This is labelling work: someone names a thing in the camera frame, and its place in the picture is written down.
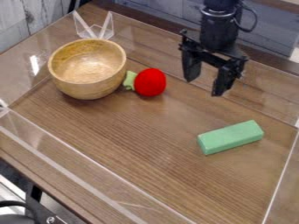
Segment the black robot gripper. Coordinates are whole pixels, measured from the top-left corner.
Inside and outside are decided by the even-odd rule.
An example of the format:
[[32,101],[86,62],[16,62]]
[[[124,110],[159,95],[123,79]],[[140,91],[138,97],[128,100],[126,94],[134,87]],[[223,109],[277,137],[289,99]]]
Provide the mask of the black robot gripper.
[[202,63],[219,69],[212,83],[212,96],[223,96],[241,77],[249,57],[239,50],[237,39],[241,26],[242,8],[229,10],[202,9],[200,31],[182,30],[183,77],[191,82],[202,72]]

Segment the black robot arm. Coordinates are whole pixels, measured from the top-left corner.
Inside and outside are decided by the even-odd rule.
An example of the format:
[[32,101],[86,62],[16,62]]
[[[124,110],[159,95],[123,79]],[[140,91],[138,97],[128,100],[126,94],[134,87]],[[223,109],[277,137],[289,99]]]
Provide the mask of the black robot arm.
[[203,0],[200,14],[200,31],[180,31],[183,77],[194,81],[202,74],[202,63],[216,67],[211,95],[222,96],[245,71],[249,56],[237,40],[239,32],[253,32],[257,28],[258,14],[245,0]]

